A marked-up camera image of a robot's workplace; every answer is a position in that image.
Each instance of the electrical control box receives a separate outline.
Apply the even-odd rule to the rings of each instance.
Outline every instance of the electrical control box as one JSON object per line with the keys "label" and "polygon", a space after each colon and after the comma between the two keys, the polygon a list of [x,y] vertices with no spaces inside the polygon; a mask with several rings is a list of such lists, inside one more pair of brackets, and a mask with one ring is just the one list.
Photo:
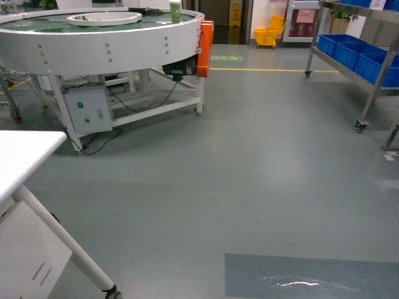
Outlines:
{"label": "electrical control box", "polygon": [[104,85],[70,88],[64,94],[75,131],[90,134],[112,131],[112,112]]}

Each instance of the caster wheel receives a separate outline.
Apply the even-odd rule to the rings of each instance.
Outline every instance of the caster wheel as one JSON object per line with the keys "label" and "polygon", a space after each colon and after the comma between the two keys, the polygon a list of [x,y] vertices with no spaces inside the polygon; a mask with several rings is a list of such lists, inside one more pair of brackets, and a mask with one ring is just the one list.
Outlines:
{"label": "caster wheel", "polygon": [[366,126],[362,125],[360,123],[357,123],[355,126],[355,129],[356,129],[356,132],[360,134],[364,131],[364,129],[366,129]]}
{"label": "caster wheel", "polygon": [[17,123],[20,123],[20,122],[22,121],[22,117],[20,116],[19,113],[16,113],[16,114],[12,117],[12,119],[13,119],[15,122],[17,122]]}
{"label": "caster wheel", "polygon": [[107,294],[105,296],[105,299],[122,299],[122,293],[121,292],[115,292],[112,294]]}
{"label": "caster wheel", "polygon": [[[205,108],[205,106],[204,106],[204,105],[202,105],[202,109],[203,109],[203,108]],[[195,108],[194,108],[194,111],[195,111],[195,112],[197,112],[197,111],[198,111],[197,107],[195,107]]]}

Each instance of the metal shelf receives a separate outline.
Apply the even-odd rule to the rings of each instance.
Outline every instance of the metal shelf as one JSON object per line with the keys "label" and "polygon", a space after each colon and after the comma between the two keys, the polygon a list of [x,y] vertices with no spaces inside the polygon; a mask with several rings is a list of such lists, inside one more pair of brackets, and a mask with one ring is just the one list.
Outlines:
{"label": "metal shelf", "polygon": [[[328,56],[327,54],[321,52],[317,48],[317,38],[319,35],[320,25],[322,23],[322,15],[325,9],[337,9],[339,11],[345,11],[351,14],[358,14],[359,16],[365,16],[397,25],[399,24],[399,12],[388,11],[388,10],[379,11],[376,9],[370,9],[366,7],[341,4],[340,2],[337,1],[324,1],[324,0],[319,1],[319,6],[320,9],[319,9],[319,14],[317,16],[315,35],[313,37],[312,47],[310,48],[309,51],[309,58],[307,60],[305,75],[306,77],[310,76],[310,73],[312,72],[310,70],[310,67],[312,65],[312,57],[313,55],[316,55],[324,62],[326,62],[327,64],[331,65],[333,68],[338,70],[342,75],[346,76],[353,83],[357,84],[362,90],[368,92],[367,102],[365,104],[362,114],[356,120],[356,125],[355,125],[357,132],[361,133],[368,126],[368,121],[366,120],[366,116],[369,108],[375,102],[375,100],[381,95],[399,95],[399,88],[382,87],[382,84],[385,80],[385,77],[388,74],[388,71],[390,69],[390,66],[394,58],[396,57],[396,55],[399,54],[399,34],[395,36],[393,42],[391,43],[387,56],[385,57],[385,60],[381,66],[381,71],[378,74],[377,81],[375,82],[375,84],[371,84],[370,82],[363,79],[361,76],[357,75],[354,71],[348,69],[347,67],[345,67],[344,65],[333,59],[332,57]],[[394,129],[391,138],[388,140],[387,144],[385,145],[384,147],[385,149],[390,147],[393,138],[395,137],[396,133],[399,131],[399,120],[395,122],[395,125],[396,129]]]}
{"label": "metal shelf", "polygon": [[[316,47],[312,48],[312,52],[313,54],[318,56],[318,58],[328,63],[335,70],[337,70],[342,75],[351,80],[353,83],[356,83],[364,91],[368,93],[373,92],[374,85],[371,84],[369,81],[365,80],[364,78],[362,78],[361,76],[359,76],[358,74],[356,74],[353,70],[348,69],[346,66],[342,65],[340,62],[336,61],[334,58],[328,56],[327,54],[320,51]],[[380,95],[399,95],[399,87],[395,88],[383,87],[380,89]]]}
{"label": "metal shelf", "polygon": [[399,24],[399,12],[382,10],[379,11],[377,9],[370,9],[366,7],[360,6],[352,6],[348,4],[341,4],[340,2],[335,1],[319,1],[320,7],[333,8],[338,9],[340,11],[349,12],[351,14],[358,14],[359,16],[371,17],[372,19],[377,19],[385,22],[391,22],[394,24]]}

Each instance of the shelf wheel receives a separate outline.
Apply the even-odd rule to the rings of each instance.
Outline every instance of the shelf wheel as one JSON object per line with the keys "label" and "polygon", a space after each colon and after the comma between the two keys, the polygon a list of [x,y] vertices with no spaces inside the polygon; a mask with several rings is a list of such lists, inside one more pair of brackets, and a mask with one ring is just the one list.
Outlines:
{"label": "shelf wheel", "polygon": [[19,113],[15,113],[12,115],[12,119],[16,122],[16,123],[20,123],[22,121],[22,116]]}
{"label": "shelf wheel", "polygon": [[362,133],[366,129],[367,124],[356,121],[355,129],[357,133]]}
{"label": "shelf wheel", "polygon": [[122,299],[121,292],[109,293],[105,296],[105,299]]}

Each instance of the doorway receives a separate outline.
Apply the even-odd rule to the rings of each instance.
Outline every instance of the doorway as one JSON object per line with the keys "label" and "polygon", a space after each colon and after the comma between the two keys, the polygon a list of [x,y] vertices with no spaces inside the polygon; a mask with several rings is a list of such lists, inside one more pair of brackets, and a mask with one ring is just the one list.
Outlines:
{"label": "doorway", "polygon": [[214,44],[249,44],[253,0],[243,0],[241,26],[229,26],[230,0],[186,0],[187,9],[196,10],[205,15],[205,19],[214,22]]}

